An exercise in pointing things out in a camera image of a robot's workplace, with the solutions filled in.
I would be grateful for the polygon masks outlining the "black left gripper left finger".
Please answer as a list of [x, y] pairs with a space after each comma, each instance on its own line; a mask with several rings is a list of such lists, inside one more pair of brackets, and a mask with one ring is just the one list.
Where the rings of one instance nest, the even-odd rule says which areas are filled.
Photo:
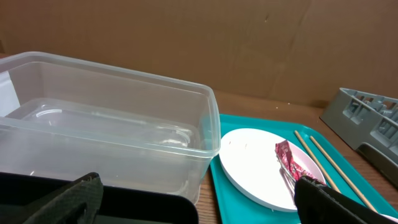
[[93, 223], [102, 198], [96, 172], [72, 182], [1, 173], [1, 223]]

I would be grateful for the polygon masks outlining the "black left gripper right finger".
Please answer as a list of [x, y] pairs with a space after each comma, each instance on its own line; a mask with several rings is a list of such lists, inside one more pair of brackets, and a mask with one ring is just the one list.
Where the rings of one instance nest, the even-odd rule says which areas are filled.
[[296, 181], [294, 202], [302, 224], [395, 224], [311, 177]]

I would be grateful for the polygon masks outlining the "wooden chopstick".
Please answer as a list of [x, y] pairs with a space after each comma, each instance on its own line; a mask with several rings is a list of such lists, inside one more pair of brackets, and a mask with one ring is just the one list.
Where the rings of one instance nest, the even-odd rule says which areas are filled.
[[305, 148], [305, 150], [307, 151], [308, 155], [312, 158], [312, 160], [314, 161], [314, 163], [316, 163], [316, 165], [318, 166], [318, 168], [321, 170], [323, 176], [325, 177], [325, 179], [327, 180], [327, 182], [330, 184], [330, 187], [337, 191], [338, 193], [340, 193], [341, 191], [339, 190], [339, 188], [337, 187], [337, 185], [335, 184], [335, 182], [332, 180], [332, 178], [329, 176], [329, 174], [327, 173], [327, 171], [324, 169], [324, 167], [320, 164], [319, 160], [315, 157], [314, 153], [312, 152], [312, 150], [309, 148], [309, 146], [307, 145], [307, 143], [304, 141], [303, 137], [301, 137], [301, 135], [299, 134], [299, 132], [297, 130], [294, 131], [294, 134], [296, 135], [297, 139], [300, 141], [301, 145]]
[[329, 156], [329, 154], [324, 150], [324, 148], [318, 143], [318, 141], [310, 136], [310, 140], [316, 145], [320, 152], [326, 157], [329, 163], [336, 169], [336, 171], [342, 176], [345, 182], [351, 187], [355, 194], [362, 200], [362, 202], [370, 208], [372, 211], [377, 213], [376, 208], [370, 203], [370, 201], [364, 196], [364, 194], [357, 188], [357, 186], [351, 181], [351, 179], [341, 170], [338, 164]]

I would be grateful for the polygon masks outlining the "red snack wrapper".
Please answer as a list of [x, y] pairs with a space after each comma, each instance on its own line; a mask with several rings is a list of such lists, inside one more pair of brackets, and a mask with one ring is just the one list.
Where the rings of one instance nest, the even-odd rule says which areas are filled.
[[295, 162], [290, 143], [288, 140], [282, 141], [275, 145], [275, 153], [277, 160], [280, 164], [280, 171], [282, 177], [287, 183], [287, 187], [292, 195], [295, 196], [295, 184], [301, 177], [310, 177], [318, 180], [309, 171], [305, 170], [302, 166]]

